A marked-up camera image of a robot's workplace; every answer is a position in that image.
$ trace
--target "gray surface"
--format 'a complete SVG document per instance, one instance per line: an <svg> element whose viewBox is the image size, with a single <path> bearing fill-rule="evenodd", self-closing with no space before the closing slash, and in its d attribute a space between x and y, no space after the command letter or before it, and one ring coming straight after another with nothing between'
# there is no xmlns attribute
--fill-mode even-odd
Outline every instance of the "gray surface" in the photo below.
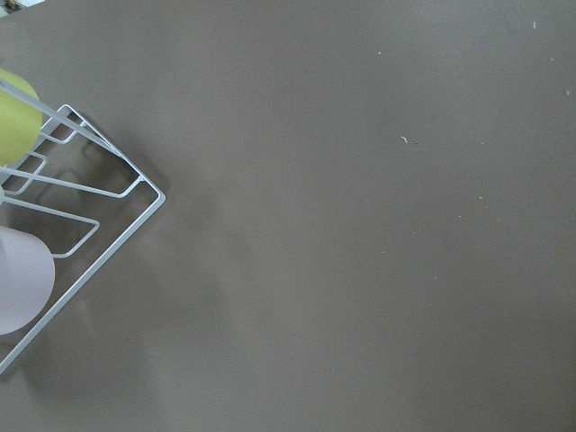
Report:
<svg viewBox="0 0 576 432"><path fill-rule="evenodd" d="M3 432L574 430L573 2L143 4L0 22L168 196Z"/></svg>

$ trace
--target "dish rack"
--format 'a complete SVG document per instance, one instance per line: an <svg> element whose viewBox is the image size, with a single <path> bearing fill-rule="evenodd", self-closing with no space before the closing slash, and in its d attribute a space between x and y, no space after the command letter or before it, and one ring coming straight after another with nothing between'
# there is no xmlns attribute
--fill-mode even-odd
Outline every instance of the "dish rack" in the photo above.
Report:
<svg viewBox="0 0 576 432"><path fill-rule="evenodd" d="M19 216L15 218L17 219L16 222L21 222L22 219L32 221L30 225L35 227L35 230L39 231L40 234L37 232L31 232L31 234L36 235L47 243L57 265L57 283L60 282L60 284L65 285L57 287L55 284L49 304L32 323L18 330L16 334L0 336L0 347L3 348L3 350L0 350L0 374L2 374L96 271L162 205L166 197L137 166L120 152L90 121L70 105L64 104L54 110L2 78L0 78L0 91L6 91L10 95L35 107L48 118L41 126L40 136L31 150L19 160L0 166L0 216L3 213L5 216L7 212L13 212L14 209L17 209L20 214L22 212L26 213L25 217ZM52 151L47 151L46 147L50 147ZM121 190L110 190L98 185L84 184L82 181L71 181L63 178L65 176L63 174L66 174L70 167L59 166L58 152L54 149L66 150L64 152L60 151L60 155L69 154L74 149L86 155L87 149L90 148L93 148L93 151L96 151L95 154L99 157L96 162L94 161L94 154L87 157L88 159L92 158L93 165L95 163L103 163L104 160L110 161L113 159L113 165L116 168L120 169L123 174L128 173L126 176L129 178L125 179L126 184L122 185ZM49 170L50 166L56 168L51 170L55 174L44 173ZM59 208L60 202L58 200L48 205L43 203L42 200L45 199L46 188L56 188L60 192L66 191L66 194L73 193L74 196L81 196L81 199L76 203L76 211ZM98 213L97 209L101 209L103 205L110 205L111 201L122 202L125 207L127 205L125 202L135 194L139 197L138 210L132 211L129 218L124 218L125 224L121 229L114 227L115 230L112 230L112 235L108 232L107 236L102 234L101 238L98 238L99 233L105 231L106 223L110 227L113 225L109 221L110 218L104 218L107 220L105 221L98 216L82 213L86 209ZM84 206L83 204L87 202L86 197L88 195L93 200L92 205ZM146 196L146 202L144 203L142 203L142 196ZM54 237L54 229L45 226L44 222L37 221L34 223L34 219L39 217L43 221L58 220L59 225L62 225L63 222L73 224L74 229L71 230L74 231L73 242L67 245L64 250L52 250L53 247L50 247L49 242L42 238L41 233L43 232L44 235L50 237L50 232L52 231L51 235ZM8 228L22 230L22 227L13 227L10 224L9 219L8 223L6 223L0 218L0 225L7 225ZM62 268L75 268L76 273L70 277L70 272L68 272L67 277L62 276L59 280L59 263L62 262L68 263L63 265Z"/></svg>

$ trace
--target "countertop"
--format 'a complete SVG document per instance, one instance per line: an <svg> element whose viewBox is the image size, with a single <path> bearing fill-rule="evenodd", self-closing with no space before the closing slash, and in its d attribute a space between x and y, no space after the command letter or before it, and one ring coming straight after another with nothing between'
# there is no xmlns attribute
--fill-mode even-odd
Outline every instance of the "countertop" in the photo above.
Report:
<svg viewBox="0 0 576 432"><path fill-rule="evenodd" d="M568 431L572 1L49 0L0 67L165 205L0 430Z"/></svg>

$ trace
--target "green cup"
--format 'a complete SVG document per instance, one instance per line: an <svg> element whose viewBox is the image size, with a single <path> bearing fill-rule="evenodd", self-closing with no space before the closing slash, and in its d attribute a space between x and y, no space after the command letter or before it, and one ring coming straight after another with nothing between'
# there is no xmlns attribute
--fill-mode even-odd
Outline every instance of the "green cup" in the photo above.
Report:
<svg viewBox="0 0 576 432"><path fill-rule="evenodd" d="M38 99L30 84L0 69L0 77ZM18 160L32 147L42 126L42 112L0 89L0 166Z"/></svg>

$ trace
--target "white wire rack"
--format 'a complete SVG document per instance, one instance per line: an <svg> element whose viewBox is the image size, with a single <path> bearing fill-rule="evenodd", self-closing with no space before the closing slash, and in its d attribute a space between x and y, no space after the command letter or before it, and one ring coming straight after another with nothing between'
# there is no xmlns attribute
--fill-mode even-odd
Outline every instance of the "white wire rack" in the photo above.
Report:
<svg viewBox="0 0 576 432"><path fill-rule="evenodd" d="M40 130L38 137L31 151L28 152L21 159L8 164L0 166L0 189L2 185L11 178L20 178L23 184L16 190L0 190L0 208L8 204L8 206L17 206L27 209L31 212L46 213L57 218L64 218L66 220L76 221L88 224L90 229L87 233L80 238L76 244L66 251L52 252L52 256L57 260L73 259L73 255L92 237L96 236L97 231L101 228L101 222L97 219L81 216L68 211L58 210L53 207L40 205L37 202L31 202L28 199L22 198L24 192L32 185L33 182L40 182L48 185L56 185L59 187L70 188L73 190L81 191L92 195L113 198L117 200L126 199L128 195L141 184L148 185L154 192L154 199L151 203L140 212L135 219L131 220L130 225L119 236L115 237L111 242L107 243L103 253L101 253L87 269L56 299L49 308L34 321L33 326L25 331L25 334L18 340L8 353L2 358L0 356L0 374L14 361L14 359L32 342L32 340L41 332L44 327L54 318L54 316L62 309L62 307L82 288L82 286L94 275L94 273L118 250L118 248L154 213L164 202L166 197L158 189L158 187L147 178L140 169L135 166L126 156L124 156L101 132L99 132L86 118L79 112L74 110L71 106L65 104L58 110L53 110L45 103L42 103L19 88L11 85L7 81L0 78L0 91L6 91L23 102L37 108L48 116ZM64 138L56 138L54 135L58 127L69 128L69 133ZM45 141L50 141L59 146L73 146L74 138L77 135L86 138L91 145L96 145L102 149L115 155L127 164L135 173L135 179L121 192L111 192L108 190L100 189L97 187L88 186L85 184L73 183L58 179L55 176L43 175L42 170L50 162L50 157L36 151L38 147ZM24 170L22 166L31 159L37 159L37 166L35 169Z"/></svg>

